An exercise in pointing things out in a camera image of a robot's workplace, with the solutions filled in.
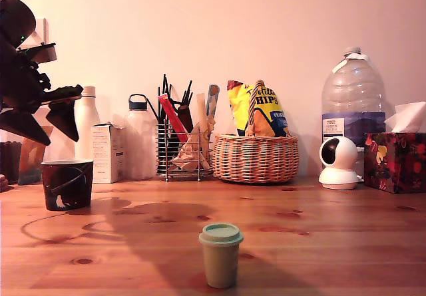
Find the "white bottle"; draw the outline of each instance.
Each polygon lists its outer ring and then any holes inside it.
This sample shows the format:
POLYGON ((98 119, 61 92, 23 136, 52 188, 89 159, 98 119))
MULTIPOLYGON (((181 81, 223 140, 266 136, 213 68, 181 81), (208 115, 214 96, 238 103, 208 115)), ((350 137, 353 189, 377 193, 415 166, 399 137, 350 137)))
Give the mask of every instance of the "white bottle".
POLYGON ((81 99, 75 101, 75 124, 79 131, 79 141, 74 147, 74 158, 79 160, 93 159, 91 127, 101 123, 95 99, 95 87, 84 86, 81 99))
POLYGON ((127 180, 145 180, 152 178, 156 171, 156 144, 154 138, 154 120, 148 112, 148 99, 143 94, 132 94, 128 98, 128 108, 124 118, 126 133, 127 180), (143 96, 145 102, 133 102, 132 96, 143 96))

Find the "clear plastic bottle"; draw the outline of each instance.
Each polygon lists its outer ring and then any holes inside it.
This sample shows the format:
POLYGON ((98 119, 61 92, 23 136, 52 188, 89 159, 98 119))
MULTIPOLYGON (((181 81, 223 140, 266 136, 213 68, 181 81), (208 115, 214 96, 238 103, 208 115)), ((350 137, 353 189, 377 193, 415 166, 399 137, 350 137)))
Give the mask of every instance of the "clear plastic bottle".
POLYGON ((91 127, 101 123, 95 100, 95 87, 84 86, 81 99, 75 102, 75 124, 79 131, 79 141, 74 145, 76 159, 93 159, 91 127))
POLYGON ((147 108, 148 99, 143 94, 132 94, 128 98, 128 108, 124 118, 126 128, 127 180, 146 180, 156 171, 156 144, 154 137, 155 121, 147 108), (143 96, 145 102, 132 101, 132 96, 143 96))
POLYGON ((363 182, 365 133, 385 132, 385 89, 380 74, 359 47, 346 49, 322 92, 322 140, 350 138, 358 149, 355 164, 363 182))

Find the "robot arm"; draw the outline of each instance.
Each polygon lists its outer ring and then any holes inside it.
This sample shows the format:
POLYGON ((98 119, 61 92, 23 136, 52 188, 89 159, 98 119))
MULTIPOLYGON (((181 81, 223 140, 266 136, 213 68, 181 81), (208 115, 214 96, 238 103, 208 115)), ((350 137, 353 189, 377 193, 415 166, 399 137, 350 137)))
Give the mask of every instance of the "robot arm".
POLYGON ((21 50, 19 45, 35 30, 35 17, 20 0, 0 0, 0 129, 49 145, 34 119, 41 105, 51 109, 46 119, 70 139, 78 141, 74 103, 83 88, 65 86, 54 91, 38 64, 56 60, 55 44, 21 50))

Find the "bottle cap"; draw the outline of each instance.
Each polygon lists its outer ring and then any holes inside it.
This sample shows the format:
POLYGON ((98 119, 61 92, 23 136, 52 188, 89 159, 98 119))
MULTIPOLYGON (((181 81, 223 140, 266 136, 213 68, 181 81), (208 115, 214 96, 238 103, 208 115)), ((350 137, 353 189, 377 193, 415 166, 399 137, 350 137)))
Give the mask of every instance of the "bottle cap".
POLYGON ((84 86, 81 96, 96 97, 96 89, 94 86, 84 86))
POLYGON ((129 98, 128 98, 128 109, 129 109, 129 110, 142 110, 142 111, 147 111, 147 105, 146 105, 146 103, 148 103, 148 99, 146 98, 146 96, 145 96, 145 95, 135 93, 135 94, 130 95, 130 96, 129 96, 129 98), (140 95, 140 96, 143 96, 143 97, 145 98, 145 102, 135 102, 135 101, 132 101, 132 100, 131 100, 131 98, 132 98, 132 96, 134 96, 134 95, 140 95))
POLYGON ((361 48, 360 47, 348 47, 348 48, 345 49, 345 57, 347 55, 350 55, 351 53, 361 54, 361 48))
POLYGON ((199 240, 206 245, 228 247, 241 243, 243 238, 237 226, 229 223, 213 223, 204 226, 199 240))

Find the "white box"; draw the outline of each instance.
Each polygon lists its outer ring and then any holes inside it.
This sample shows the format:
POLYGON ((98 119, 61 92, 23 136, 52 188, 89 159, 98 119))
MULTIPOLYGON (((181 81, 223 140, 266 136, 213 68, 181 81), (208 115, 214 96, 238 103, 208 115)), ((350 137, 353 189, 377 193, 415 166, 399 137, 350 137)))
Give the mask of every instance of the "white box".
POLYGON ((110 123, 91 128, 93 183, 114 183, 123 178, 124 127, 110 123))

